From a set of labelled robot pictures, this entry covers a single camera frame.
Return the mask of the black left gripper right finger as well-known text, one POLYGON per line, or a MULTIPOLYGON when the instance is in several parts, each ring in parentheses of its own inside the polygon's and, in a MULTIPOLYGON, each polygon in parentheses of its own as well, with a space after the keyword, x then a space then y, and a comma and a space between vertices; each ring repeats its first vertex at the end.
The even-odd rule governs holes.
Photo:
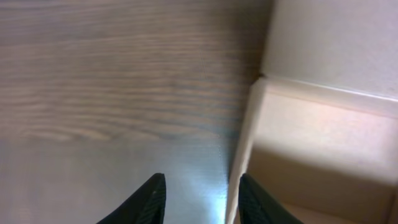
POLYGON ((241 224, 303 224, 249 174, 239 181, 238 209, 241 224))

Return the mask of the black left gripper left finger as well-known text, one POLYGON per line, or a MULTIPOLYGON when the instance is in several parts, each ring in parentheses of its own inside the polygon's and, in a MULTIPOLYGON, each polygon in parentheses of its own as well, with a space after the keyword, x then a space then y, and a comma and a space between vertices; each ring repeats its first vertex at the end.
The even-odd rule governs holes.
POLYGON ((98 224, 163 224, 165 204, 165 175, 155 173, 98 224))

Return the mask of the brown cardboard box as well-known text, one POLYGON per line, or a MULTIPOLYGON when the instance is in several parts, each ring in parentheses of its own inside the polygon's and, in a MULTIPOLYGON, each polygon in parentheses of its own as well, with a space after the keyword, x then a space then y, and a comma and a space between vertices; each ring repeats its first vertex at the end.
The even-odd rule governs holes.
POLYGON ((274 1, 231 168, 303 223, 397 222, 397 2, 274 1))

